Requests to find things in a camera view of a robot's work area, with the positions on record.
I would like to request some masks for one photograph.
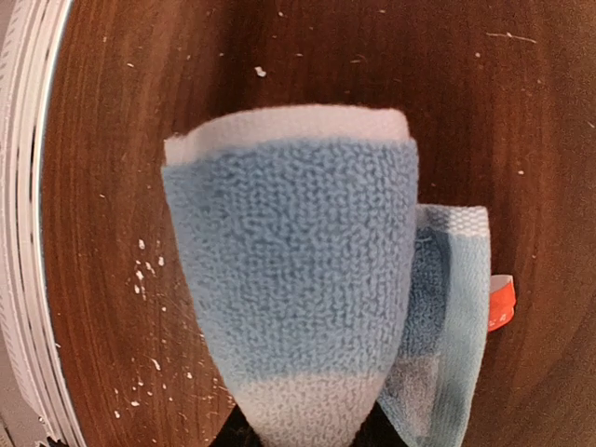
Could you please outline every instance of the wood grain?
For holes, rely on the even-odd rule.
[[[163,139],[307,102],[402,109],[420,200],[489,208],[494,271],[514,275],[519,305],[489,336],[466,445],[596,445],[595,17],[590,0],[74,2],[42,200],[52,320],[88,445],[217,434],[231,404],[177,261]]]

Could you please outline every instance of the sock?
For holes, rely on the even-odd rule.
[[[166,142],[180,259],[222,378],[262,442],[347,446],[400,348],[417,153],[394,110],[302,106]]]
[[[488,330],[488,216],[480,207],[416,211],[408,316],[379,403],[409,447],[458,447]]]

